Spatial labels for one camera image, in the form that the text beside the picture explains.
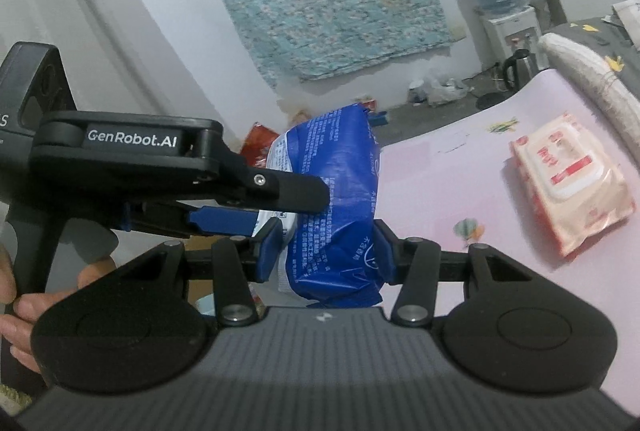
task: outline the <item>beige wet wipes package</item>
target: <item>beige wet wipes package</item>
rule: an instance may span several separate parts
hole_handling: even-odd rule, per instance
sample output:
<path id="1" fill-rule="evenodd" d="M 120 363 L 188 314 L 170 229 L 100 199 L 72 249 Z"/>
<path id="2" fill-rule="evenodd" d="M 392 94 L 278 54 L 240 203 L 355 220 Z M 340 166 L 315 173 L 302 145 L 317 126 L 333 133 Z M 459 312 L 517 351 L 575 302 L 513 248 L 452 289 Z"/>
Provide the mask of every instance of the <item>beige wet wipes package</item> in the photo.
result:
<path id="1" fill-rule="evenodd" d="M 569 113 L 511 142 L 511 152 L 562 256 L 636 210 L 618 166 Z"/>

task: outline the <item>screw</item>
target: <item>screw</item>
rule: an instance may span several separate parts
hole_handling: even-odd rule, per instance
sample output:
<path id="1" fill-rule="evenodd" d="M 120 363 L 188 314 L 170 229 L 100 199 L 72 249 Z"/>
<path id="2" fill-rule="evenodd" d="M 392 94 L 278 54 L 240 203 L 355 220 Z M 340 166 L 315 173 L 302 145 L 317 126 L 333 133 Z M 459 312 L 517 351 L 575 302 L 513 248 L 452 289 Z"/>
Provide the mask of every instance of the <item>screw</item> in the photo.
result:
<path id="1" fill-rule="evenodd" d="M 398 308 L 398 317 L 409 323 L 418 323 L 429 316 L 429 311 L 419 305 L 404 305 Z"/>
<path id="2" fill-rule="evenodd" d="M 251 308 L 246 305 L 227 305 L 222 308 L 223 318 L 232 323 L 246 321 L 249 317 L 251 317 L 251 315 Z"/>

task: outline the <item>gray floor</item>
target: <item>gray floor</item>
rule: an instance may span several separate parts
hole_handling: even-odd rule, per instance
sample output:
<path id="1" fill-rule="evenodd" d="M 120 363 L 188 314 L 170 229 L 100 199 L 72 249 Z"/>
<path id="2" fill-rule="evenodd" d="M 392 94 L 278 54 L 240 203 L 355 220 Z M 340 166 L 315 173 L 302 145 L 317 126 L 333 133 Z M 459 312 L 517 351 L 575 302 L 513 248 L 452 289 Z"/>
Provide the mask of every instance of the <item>gray floor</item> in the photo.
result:
<path id="1" fill-rule="evenodd" d="M 389 109 L 388 124 L 373 128 L 378 143 L 380 146 L 394 144 L 434 131 L 477 113 L 479 109 L 476 107 L 476 100 L 479 96 L 497 91 L 496 84 L 504 89 L 503 83 L 501 81 L 497 83 L 492 74 L 493 72 L 489 70 L 484 74 L 467 79 L 465 84 L 472 88 L 470 93 L 455 102 L 436 107 L 431 107 L 426 102 L 417 106 L 403 104 Z"/>

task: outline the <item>finger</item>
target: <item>finger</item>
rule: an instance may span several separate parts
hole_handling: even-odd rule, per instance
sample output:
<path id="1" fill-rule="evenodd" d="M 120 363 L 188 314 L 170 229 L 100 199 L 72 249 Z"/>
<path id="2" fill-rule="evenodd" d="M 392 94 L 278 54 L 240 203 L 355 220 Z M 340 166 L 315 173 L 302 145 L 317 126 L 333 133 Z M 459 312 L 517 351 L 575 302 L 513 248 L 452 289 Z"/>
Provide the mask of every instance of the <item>finger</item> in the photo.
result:
<path id="1" fill-rule="evenodd" d="M 78 275 L 78 288 L 84 288 L 114 270 L 116 270 L 116 264 L 110 257 L 96 261 L 92 265 L 87 265 Z"/>
<path id="2" fill-rule="evenodd" d="M 14 316 L 0 316 L 0 335 L 22 351 L 31 353 L 33 325 Z"/>
<path id="3" fill-rule="evenodd" d="M 33 358 L 33 355 L 31 355 L 30 353 L 26 353 L 25 351 L 22 351 L 15 346 L 9 348 L 9 351 L 23 366 L 28 367 L 36 373 L 40 372 L 40 368 L 38 367 L 36 360 Z"/>
<path id="4" fill-rule="evenodd" d="M 15 295 L 15 279 L 11 258 L 6 249 L 0 245 L 0 303 L 8 305 L 15 299 Z"/>
<path id="5" fill-rule="evenodd" d="M 14 303 L 14 312 L 20 319 L 35 323 L 46 310 L 74 292 L 75 290 L 66 290 L 54 294 L 25 294 Z"/>

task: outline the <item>pink table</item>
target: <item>pink table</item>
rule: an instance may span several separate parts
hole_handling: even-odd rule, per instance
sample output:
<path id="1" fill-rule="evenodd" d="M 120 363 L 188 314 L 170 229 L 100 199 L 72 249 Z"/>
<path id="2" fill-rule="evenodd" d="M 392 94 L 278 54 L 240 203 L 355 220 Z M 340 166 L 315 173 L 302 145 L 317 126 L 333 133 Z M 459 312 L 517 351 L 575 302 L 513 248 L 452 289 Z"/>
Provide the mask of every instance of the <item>pink table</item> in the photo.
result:
<path id="1" fill-rule="evenodd" d="M 640 173 L 603 114 L 558 72 L 538 75 L 498 106 L 437 131 L 383 149 L 376 217 L 399 237 L 422 236 L 446 251 L 463 251 L 453 227 L 464 218 L 484 225 L 481 241 L 596 306 L 618 332 L 618 353 L 603 389 L 640 414 L 640 214 L 568 262 L 536 222 L 511 160 L 509 142 L 565 111 L 604 144 L 636 200 Z M 516 119 L 514 131 L 488 128 Z M 382 290 L 388 311 L 399 287 Z M 462 301 L 462 288 L 441 284 L 436 314 Z"/>

